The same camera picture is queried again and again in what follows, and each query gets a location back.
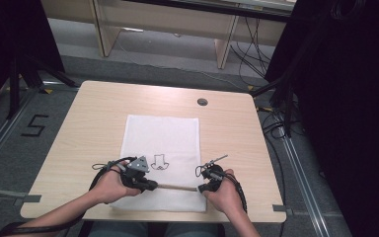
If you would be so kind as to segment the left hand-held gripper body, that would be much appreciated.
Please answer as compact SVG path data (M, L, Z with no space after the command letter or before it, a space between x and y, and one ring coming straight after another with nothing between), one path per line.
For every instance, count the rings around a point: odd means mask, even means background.
M122 183L128 188L139 189L143 192L146 187L149 187L145 178L149 172L146 157L128 157L126 159L129 160L129 163L119 165Z

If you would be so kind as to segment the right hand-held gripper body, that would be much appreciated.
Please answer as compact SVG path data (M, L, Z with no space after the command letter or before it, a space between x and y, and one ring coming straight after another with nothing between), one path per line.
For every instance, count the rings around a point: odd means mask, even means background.
M207 179L207 184L210 184L213 192L216 192L221 185L222 180L225 177L225 172L221 166L217 165L217 162L226 158L226 155L211 160L199 167L199 174L203 179Z

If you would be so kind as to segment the thin brown stick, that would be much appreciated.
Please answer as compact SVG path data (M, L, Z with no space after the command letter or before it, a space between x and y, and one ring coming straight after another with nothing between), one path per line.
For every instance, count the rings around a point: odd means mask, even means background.
M183 186L174 186L174 185L165 185L165 184L159 184L157 188L166 189L166 190L186 191L186 192L198 192L198 189L193 188L193 187L183 187Z

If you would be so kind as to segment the white towel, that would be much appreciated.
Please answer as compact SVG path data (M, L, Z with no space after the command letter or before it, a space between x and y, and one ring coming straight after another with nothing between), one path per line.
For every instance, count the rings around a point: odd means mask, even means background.
M195 174L195 168L201 165L196 118L130 115L120 156L145 156L149 167L146 177L158 184L197 188L203 183L203 178ZM131 211L205 212L206 198L200 192L156 189L123 197L111 207Z

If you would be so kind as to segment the person's right hand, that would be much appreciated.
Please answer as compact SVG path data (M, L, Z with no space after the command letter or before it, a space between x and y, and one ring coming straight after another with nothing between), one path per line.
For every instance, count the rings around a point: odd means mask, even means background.
M202 193L210 203L220 212L226 215L245 214L241 198L236 191L234 183L229 178L224 178L216 192L204 191Z

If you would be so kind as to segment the person's left hand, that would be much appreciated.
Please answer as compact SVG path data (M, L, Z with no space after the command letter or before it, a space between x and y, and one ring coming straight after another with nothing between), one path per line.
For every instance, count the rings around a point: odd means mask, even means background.
M87 193L93 205L112 203L124 197L140 195L139 189L126 187L120 179L120 168L114 165L109 168L97 181L96 185Z

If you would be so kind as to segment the person's legs in jeans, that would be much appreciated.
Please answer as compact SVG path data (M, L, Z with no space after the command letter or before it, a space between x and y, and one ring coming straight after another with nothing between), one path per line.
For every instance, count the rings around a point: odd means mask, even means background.
M94 222L87 237L224 237L221 224Z

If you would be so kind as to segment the grey tape strip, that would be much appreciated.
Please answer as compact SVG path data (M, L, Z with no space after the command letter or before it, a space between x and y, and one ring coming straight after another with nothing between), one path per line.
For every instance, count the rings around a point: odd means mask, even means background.
M284 212L286 215L294 215L293 209L286 205L273 204L272 209L275 212Z

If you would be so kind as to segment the black metal stand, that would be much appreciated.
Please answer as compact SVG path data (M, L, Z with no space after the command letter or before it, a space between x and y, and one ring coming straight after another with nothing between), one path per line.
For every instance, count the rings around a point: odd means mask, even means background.
M11 119L15 116L16 112L20 109L20 78L27 83L29 88L40 89L44 87L43 81L38 75L38 72L43 70L49 75L67 85L71 88L78 88L79 85L65 76L62 72L59 72L43 61L28 55L18 54L15 55L10 63L10 107L7 119Z
M271 89L274 90L269 102L274 109L284 110L282 118L282 127L284 135L288 138L291 137L290 122L293 109L293 91L291 87L290 77L282 75L278 79L268 83L260 89L250 92L250 95L254 98Z

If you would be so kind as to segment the black curtain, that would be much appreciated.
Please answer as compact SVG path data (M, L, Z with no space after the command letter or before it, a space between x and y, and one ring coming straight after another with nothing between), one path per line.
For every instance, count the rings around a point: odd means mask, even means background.
M0 89L11 61L22 54L64 72L41 0L0 0Z
M340 0L293 81L303 125L353 237L379 237L379 0Z

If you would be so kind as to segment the light wooden desk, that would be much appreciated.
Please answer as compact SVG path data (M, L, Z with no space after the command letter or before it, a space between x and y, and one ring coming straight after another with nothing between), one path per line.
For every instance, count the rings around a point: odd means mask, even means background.
M225 67L233 41L277 45L285 24L264 20L261 13L290 16L296 0L207 0L220 7L252 10L252 17L208 13L178 7L126 0L40 0L51 19L89 23L95 26L100 55L110 55L119 32L125 28L189 35L214 40L217 66Z

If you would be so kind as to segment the metal floor rail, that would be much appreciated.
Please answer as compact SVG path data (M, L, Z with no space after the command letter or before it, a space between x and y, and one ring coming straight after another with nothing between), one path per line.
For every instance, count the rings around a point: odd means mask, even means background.
M37 94L37 89L28 90L20 102L19 109L10 118L7 118L0 127L0 150L26 112L27 106Z
M315 199L291 137L282 138L284 149L308 210L317 237L331 237L327 222Z

